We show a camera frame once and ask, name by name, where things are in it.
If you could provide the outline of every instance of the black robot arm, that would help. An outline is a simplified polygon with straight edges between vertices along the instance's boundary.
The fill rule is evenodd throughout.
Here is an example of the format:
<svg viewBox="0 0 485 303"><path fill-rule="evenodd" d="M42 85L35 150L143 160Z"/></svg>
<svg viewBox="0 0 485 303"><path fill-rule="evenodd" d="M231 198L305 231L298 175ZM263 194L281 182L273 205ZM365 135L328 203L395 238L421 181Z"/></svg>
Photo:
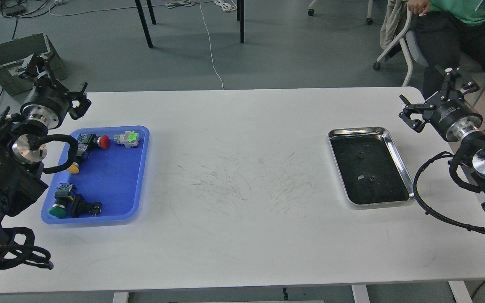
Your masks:
<svg viewBox="0 0 485 303"><path fill-rule="evenodd" d="M34 245L32 230L3 228L1 222L6 215L20 214L48 188L40 179L42 173L53 174L72 165L77 141L67 135L48 135L48 130L59 127L67 113L72 119L83 117L91 102L85 93L87 84L81 91L71 92L55 78L50 58L36 54L27 57L19 77L34 86L19 114L9 115L7 107L0 115L0 270L21 263L52 269L50 253ZM70 145L68 159L63 165L46 168L42 161L48 152L46 144L52 141ZM25 235L23 244L15 242L16 234ZM8 253L15 258L7 259Z"/></svg>
<svg viewBox="0 0 485 303"><path fill-rule="evenodd" d="M447 153L444 157L451 157L449 173L452 180L461 188L473 192L484 192L485 194L485 131L479 129L482 124L482 116L469 105L464 95L475 92L479 89L475 81L460 67L456 69L441 69L445 80L441 90L429 97L423 104L411 104L406 97L400 96L405 104L404 109L399 113L402 119L410 128L421 132L424 126L429 123L446 142L460 142L456 154ZM456 82L461 81L460 90L456 90ZM411 115L420 114L422 119L413 119ZM433 161L442 159L435 157L430 159L421 167L415 180ZM458 176L458 167L463 167L468 175L472 177L475 184L469 184ZM485 229L477 226L460 224L436 213L428 207L417 195L415 198L426 210L426 214L441 219L460 227L467 228L485 234Z"/></svg>

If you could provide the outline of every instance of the gray floor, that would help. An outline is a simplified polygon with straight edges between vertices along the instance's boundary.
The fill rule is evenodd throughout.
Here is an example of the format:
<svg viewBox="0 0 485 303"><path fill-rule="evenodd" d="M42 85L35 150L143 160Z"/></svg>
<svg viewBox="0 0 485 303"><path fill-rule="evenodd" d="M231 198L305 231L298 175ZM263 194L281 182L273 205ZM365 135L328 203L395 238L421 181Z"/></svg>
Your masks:
<svg viewBox="0 0 485 303"><path fill-rule="evenodd" d="M401 56L371 65L381 53L379 28L385 1L376 0L373 25L366 25L366 0L325 1L314 17L306 14L309 0L246 1L246 43L239 43L235 13L212 3L202 5L211 32L214 63L227 90L256 88L338 88L398 86L406 72ZM153 4L163 4L153 0ZM29 10L40 2L29 0ZM56 14L132 6L131 0L69 1ZM64 60L71 90L83 81L89 92L128 90L219 90L211 66L208 35L199 6L155 8L158 25L150 25L155 48L147 48L135 9L94 12L72 17L44 15L20 19L16 37L44 32ZM14 19L0 17L0 43L8 41ZM423 69L415 67L412 86L420 87ZM26 93L4 95L0 111L19 111ZM467 282L471 292L480 282ZM454 302L446 282L371 285L373 303ZM348 286L288 288L290 300L352 303ZM0 302L110 302L111 293L6 295ZM283 300L281 288L156 291L132 293L131 303L170 301ZM475 303L485 302L485 286Z"/></svg>

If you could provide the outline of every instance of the white cable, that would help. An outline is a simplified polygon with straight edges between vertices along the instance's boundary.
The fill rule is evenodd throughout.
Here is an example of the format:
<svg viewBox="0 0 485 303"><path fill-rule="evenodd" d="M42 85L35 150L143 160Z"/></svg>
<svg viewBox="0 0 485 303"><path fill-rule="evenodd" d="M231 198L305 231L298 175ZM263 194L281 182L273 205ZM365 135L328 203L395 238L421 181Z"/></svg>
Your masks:
<svg viewBox="0 0 485 303"><path fill-rule="evenodd" d="M178 6L194 6L196 2L194 0L166 0L167 8L176 8Z"/></svg>
<svg viewBox="0 0 485 303"><path fill-rule="evenodd" d="M214 69L214 73L218 76L218 79L220 79L220 83L222 84L222 90L224 89L224 82L222 81L222 78L220 77L220 75L218 74L218 71L216 71L216 67L214 67L214 60L212 58L212 46L211 46L211 35L210 33L208 32L208 28L207 28L207 23L205 23L205 15L203 14L203 10L202 10L202 0L200 0L200 11L202 12L202 17L203 17L203 23L205 25L205 29L207 29L207 36L209 38L209 50L211 51L211 62L212 62L212 68Z"/></svg>
<svg viewBox="0 0 485 303"><path fill-rule="evenodd" d="M166 7L167 8L176 8L177 6L193 6L194 4L191 4L191 5L185 5L183 4L183 2L188 2L188 3L194 3L195 0L167 0L169 1L169 3L166 3ZM128 8L136 8L136 6L127 6L125 8L106 8L106 9L103 9L103 10L92 10L92 11L84 11L84 12L77 12L77 13L69 13L69 14L66 14L66 15L56 15L54 13L52 13L52 9L55 8L57 5L55 3L52 4L52 6L50 6L50 8L48 9L48 12L50 13L50 15L52 16L57 16L57 17L66 17L66 16L77 16L77 15L83 15L85 13L90 13L90 12L97 12L97 11L114 11L114 10L125 10L125 9L128 9Z"/></svg>
<svg viewBox="0 0 485 303"><path fill-rule="evenodd" d="M225 11L225 12L237 10L237 4L235 4L235 2L233 2L233 0L231 0L231 3L233 3L233 5L224 2L224 0L214 0L214 4L220 6L222 8L222 10Z"/></svg>

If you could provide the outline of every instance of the gray box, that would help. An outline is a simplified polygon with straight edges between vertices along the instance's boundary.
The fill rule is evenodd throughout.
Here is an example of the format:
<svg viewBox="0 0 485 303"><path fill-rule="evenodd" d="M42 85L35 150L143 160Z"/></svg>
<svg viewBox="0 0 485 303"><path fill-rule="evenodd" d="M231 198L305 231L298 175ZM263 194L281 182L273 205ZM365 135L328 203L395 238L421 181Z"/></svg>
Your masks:
<svg viewBox="0 0 485 303"><path fill-rule="evenodd" d="M33 83L18 77L17 72L24 59L33 53L44 54L46 57L54 53L54 58L50 62L54 75L57 79L67 76L61 57L44 33L0 43L0 85L7 94L15 95L33 88Z"/></svg>

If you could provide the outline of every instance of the black pants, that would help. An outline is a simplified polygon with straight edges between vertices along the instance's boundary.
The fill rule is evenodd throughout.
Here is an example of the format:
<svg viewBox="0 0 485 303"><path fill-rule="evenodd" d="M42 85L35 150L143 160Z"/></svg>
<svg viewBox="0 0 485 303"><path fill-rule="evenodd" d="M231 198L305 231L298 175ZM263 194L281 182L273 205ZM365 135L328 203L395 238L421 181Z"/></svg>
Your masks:
<svg viewBox="0 0 485 303"><path fill-rule="evenodd" d="M418 18L416 40L429 67L424 71L423 96L428 98L441 88L444 77L435 69L456 68L464 52L476 60L485 72L485 23L465 25L447 12L430 12Z"/></svg>

